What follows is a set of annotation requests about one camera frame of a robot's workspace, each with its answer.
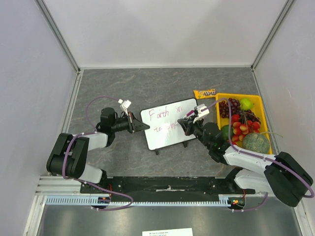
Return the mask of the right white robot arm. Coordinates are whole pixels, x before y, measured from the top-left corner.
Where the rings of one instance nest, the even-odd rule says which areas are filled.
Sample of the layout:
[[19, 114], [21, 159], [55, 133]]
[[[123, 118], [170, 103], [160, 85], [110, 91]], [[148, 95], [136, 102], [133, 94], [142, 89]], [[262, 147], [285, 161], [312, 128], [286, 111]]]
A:
[[312, 177], [288, 153], [262, 154], [233, 145], [223, 138], [218, 125], [203, 124], [193, 118], [181, 118], [178, 124], [185, 135], [194, 135], [218, 163], [237, 166], [241, 170], [225, 181], [230, 193], [241, 189], [273, 194], [282, 203], [296, 207], [303, 198], [313, 198]]

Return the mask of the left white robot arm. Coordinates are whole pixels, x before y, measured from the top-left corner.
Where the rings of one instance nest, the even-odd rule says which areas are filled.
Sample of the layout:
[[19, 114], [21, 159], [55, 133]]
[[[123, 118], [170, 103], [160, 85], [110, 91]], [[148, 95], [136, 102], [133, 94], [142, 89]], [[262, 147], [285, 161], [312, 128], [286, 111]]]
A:
[[84, 185], [91, 183], [91, 188], [96, 193], [104, 193], [109, 188], [107, 173], [87, 164], [88, 152], [109, 147], [117, 132], [127, 131], [134, 134], [149, 128], [149, 125], [138, 120], [132, 112], [122, 112], [118, 116], [113, 108], [104, 108], [96, 131], [77, 135], [61, 133], [58, 136], [46, 169], [54, 175], [81, 180]]

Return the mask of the magenta whiteboard marker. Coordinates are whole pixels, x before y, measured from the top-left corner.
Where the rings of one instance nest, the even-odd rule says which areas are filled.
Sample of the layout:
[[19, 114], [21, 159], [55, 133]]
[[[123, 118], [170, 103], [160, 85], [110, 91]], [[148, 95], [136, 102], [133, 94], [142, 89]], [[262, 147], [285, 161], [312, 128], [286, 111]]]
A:
[[174, 125], [178, 125], [180, 120], [188, 118], [191, 114], [194, 114], [194, 110], [189, 111], [185, 116], [182, 118], [177, 119], [177, 121], [174, 123]]

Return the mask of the white whiteboard black frame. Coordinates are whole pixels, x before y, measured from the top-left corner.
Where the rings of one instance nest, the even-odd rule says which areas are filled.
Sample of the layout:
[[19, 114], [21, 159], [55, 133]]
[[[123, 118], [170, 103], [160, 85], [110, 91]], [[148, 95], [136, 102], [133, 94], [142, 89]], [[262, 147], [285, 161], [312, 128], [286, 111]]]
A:
[[151, 151], [195, 139], [186, 136], [177, 120], [197, 106], [195, 98], [176, 101], [140, 111], [141, 120], [149, 125], [145, 130], [148, 149]]

